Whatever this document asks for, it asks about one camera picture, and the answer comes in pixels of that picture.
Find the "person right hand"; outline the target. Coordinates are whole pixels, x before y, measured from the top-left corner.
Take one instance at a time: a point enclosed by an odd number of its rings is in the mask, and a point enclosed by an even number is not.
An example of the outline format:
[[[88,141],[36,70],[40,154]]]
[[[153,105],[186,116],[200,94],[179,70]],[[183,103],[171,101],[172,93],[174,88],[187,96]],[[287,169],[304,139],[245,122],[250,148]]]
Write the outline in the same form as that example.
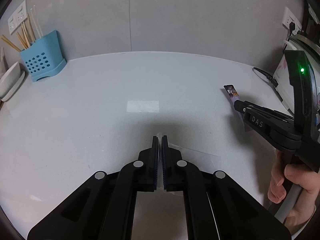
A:
[[[314,215],[318,195],[319,173],[304,164],[286,165],[283,152],[276,150],[267,196],[275,204],[285,199],[294,203],[284,219],[292,239],[302,232]]]

